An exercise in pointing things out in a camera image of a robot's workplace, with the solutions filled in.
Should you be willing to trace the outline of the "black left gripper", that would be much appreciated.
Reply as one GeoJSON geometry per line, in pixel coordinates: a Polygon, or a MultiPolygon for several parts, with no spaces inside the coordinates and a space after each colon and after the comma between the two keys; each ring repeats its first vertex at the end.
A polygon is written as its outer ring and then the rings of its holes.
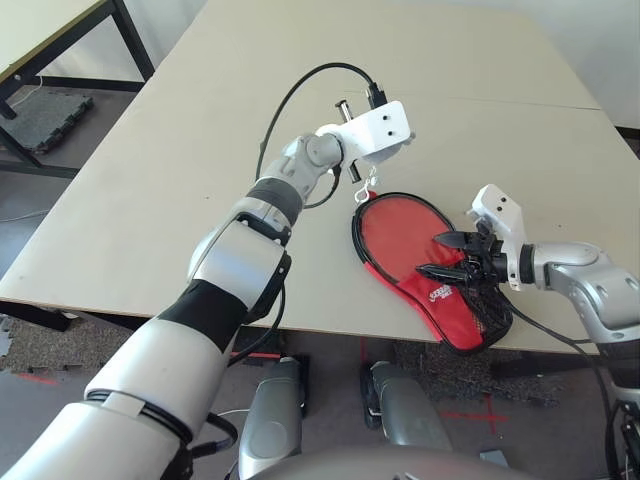
{"type": "MultiPolygon", "coordinates": [[[[335,107],[338,109],[344,123],[347,123],[353,119],[350,107],[346,99],[339,100],[335,104],[335,107]]],[[[353,184],[360,182],[362,180],[362,177],[356,166],[356,161],[353,160],[349,163],[346,163],[346,166],[347,166],[347,170],[348,170],[348,174],[351,179],[351,182],[353,184]]]]}

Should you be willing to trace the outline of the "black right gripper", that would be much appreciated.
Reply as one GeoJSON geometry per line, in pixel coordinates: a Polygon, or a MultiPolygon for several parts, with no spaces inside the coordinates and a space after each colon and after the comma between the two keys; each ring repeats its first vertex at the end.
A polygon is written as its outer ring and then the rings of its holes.
{"type": "Polygon", "coordinates": [[[506,282],[503,241],[494,233],[447,231],[435,235],[433,240],[446,247],[463,247],[467,272],[436,264],[417,266],[416,272],[425,278],[441,284],[468,284],[478,288],[494,287],[506,282]]]}

